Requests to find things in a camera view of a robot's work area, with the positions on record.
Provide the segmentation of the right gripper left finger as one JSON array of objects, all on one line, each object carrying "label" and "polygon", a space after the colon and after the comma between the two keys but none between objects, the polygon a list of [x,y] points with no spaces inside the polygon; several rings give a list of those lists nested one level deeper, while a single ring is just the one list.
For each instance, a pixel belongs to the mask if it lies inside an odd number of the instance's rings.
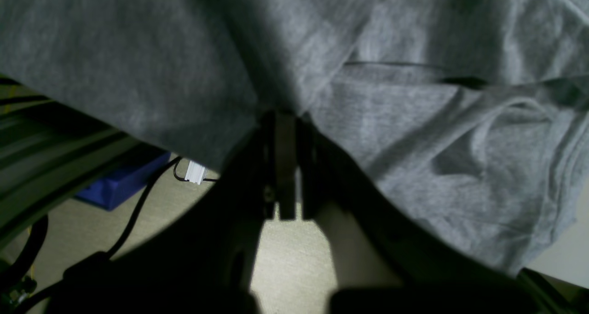
[{"label": "right gripper left finger", "polygon": [[48,314],[258,314],[250,293],[262,228],[280,201],[288,116],[272,112],[216,184],[173,224],[118,259],[70,268]]}]

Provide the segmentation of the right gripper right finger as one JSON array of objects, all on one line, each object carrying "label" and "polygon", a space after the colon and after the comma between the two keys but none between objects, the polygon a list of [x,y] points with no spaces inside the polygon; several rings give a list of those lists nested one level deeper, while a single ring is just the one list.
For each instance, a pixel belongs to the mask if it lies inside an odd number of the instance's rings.
[{"label": "right gripper right finger", "polygon": [[412,221],[355,161],[293,117],[302,214],[324,233],[339,288],[331,314],[539,314],[529,289]]}]

